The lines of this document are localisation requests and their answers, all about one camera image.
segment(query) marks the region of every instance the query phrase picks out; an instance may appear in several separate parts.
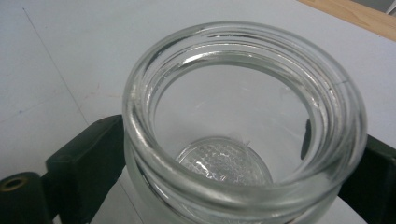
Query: wooden edge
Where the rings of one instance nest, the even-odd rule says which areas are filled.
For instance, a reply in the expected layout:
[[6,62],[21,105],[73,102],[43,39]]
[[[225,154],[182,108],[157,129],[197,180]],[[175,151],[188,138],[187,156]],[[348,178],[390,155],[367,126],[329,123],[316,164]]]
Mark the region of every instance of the wooden edge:
[[298,0],[341,20],[396,41],[396,17],[349,0]]

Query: jar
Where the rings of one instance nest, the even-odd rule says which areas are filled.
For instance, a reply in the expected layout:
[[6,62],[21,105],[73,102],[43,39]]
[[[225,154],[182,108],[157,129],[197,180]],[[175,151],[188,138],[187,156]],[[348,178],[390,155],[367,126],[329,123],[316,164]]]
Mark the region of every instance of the jar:
[[249,22],[154,45],[129,76],[122,114],[144,222],[315,223],[366,140],[346,71],[299,36]]

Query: glass jar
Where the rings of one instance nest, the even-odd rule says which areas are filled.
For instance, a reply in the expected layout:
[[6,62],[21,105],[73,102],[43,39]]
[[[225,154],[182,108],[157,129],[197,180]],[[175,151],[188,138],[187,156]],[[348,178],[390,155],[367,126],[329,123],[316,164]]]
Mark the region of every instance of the glass jar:
[[122,113],[137,210],[162,223],[314,223],[366,140],[346,71],[299,36],[248,22],[157,43]]

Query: empty jar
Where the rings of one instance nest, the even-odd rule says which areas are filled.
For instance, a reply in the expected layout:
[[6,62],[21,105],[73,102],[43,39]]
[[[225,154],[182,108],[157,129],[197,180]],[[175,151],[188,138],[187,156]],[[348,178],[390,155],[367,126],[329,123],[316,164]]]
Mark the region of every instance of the empty jar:
[[360,95],[331,56],[247,22],[157,43],[135,65],[122,113],[145,223],[315,223],[366,140]]

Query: jar bottom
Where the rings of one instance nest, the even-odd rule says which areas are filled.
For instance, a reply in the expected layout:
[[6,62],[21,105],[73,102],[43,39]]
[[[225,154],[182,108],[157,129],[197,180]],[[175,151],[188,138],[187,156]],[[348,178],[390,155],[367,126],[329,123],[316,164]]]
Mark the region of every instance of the jar bottom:
[[264,161],[248,144],[224,136],[210,136],[186,146],[176,158],[187,169],[225,183],[259,186],[271,184]]

